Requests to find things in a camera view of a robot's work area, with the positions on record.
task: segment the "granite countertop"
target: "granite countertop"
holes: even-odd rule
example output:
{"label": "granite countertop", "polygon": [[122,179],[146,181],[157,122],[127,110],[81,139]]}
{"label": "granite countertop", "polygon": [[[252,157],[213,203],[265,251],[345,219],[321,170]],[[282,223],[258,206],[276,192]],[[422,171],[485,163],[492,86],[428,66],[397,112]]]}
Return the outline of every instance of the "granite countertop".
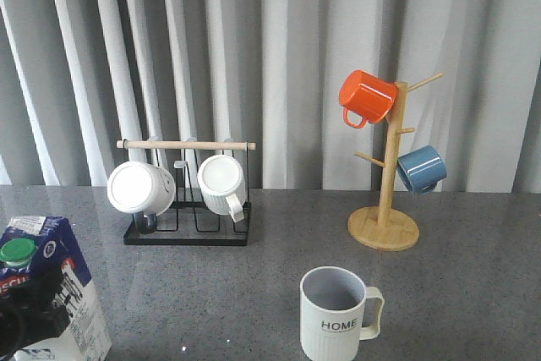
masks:
{"label": "granite countertop", "polygon": [[402,252],[347,232],[349,215],[378,197],[253,189],[247,247],[125,246],[130,216],[104,188],[0,187],[0,221],[74,224],[112,337],[107,361],[307,360],[298,284],[320,265],[385,297],[381,334],[355,359],[539,360],[541,195],[397,193],[393,207],[420,230]]}

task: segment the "orange mug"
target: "orange mug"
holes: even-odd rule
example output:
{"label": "orange mug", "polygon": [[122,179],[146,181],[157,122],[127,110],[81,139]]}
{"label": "orange mug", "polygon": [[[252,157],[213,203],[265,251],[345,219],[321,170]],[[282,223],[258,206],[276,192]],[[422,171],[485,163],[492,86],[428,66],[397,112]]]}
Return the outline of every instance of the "orange mug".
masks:
{"label": "orange mug", "polygon": [[[398,88],[364,71],[349,74],[340,89],[340,104],[344,107],[344,122],[355,129],[361,129],[367,122],[378,123],[392,108]],[[349,112],[363,118],[361,123],[349,121]]]}

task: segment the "white mug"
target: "white mug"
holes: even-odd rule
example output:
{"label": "white mug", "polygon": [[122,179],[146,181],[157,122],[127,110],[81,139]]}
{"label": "white mug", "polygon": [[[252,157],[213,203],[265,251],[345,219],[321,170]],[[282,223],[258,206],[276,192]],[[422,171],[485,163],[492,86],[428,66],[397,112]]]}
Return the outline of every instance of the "white mug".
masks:
{"label": "white mug", "polygon": [[146,162],[124,162],[107,180],[107,198],[121,212],[159,216],[175,199],[175,180],[163,168]]}
{"label": "white mug", "polygon": [[207,158],[197,172],[197,182],[206,206],[218,215],[230,215],[234,222],[244,219],[246,183],[243,168],[230,156]]}
{"label": "white mug", "polygon": [[[354,273],[336,266],[307,272],[301,290],[301,346],[312,361],[352,361],[359,340],[380,334],[385,300]],[[366,299],[376,299],[376,320],[362,327]]]}

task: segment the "curtain fold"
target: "curtain fold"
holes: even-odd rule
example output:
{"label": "curtain fold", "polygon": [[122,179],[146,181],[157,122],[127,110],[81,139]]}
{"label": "curtain fold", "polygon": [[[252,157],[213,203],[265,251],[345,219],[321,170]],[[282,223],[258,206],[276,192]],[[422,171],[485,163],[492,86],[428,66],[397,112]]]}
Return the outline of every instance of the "curtain fold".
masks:
{"label": "curtain fold", "polygon": [[[338,104],[344,79],[362,69],[410,84],[444,72],[409,94],[404,126],[416,132],[400,149],[437,149],[448,169],[437,190],[541,192],[541,0],[0,9],[2,184],[103,186],[125,159],[117,139],[156,137],[256,142],[252,187],[378,189],[380,168],[354,152],[383,159],[386,124],[352,129]],[[129,159],[172,170],[179,154]]]}

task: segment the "mug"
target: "mug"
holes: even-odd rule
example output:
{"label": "mug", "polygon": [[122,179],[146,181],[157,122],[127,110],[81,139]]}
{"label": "mug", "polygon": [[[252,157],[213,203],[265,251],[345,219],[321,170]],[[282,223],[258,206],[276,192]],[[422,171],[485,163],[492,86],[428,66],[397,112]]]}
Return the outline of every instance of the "mug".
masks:
{"label": "mug", "polygon": [[121,212],[159,216],[175,198],[175,180],[161,167],[139,161],[124,162],[107,180],[107,198]]}
{"label": "mug", "polygon": [[230,215],[234,222],[244,219],[246,183],[237,160],[224,155],[207,158],[197,172],[197,182],[209,210]]}
{"label": "mug", "polygon": [[396,170],[407,190],[415,194],[433,191],[438,181],[447,177],[445,163],[431,145],[399,157]]}
{"label": "mug", "polygon": [[[353,71],[340,89],[340,104],[344,107],[343,118],[348,126],[361,129],[370,121],[378,123],[392,108],[398,88],[364,71]],[[363,118],[360,124],[349,121],[349,112]]]}
{"label": "mug", "polygon": [[[301,346],[312,361],[351,361],[359,340],[380,334],[385,300],[377,287],[366,287],[361,278],[337,266],[307,272],[301,290]],[[362,327],[366,299],[375,299],[373,325]]]}

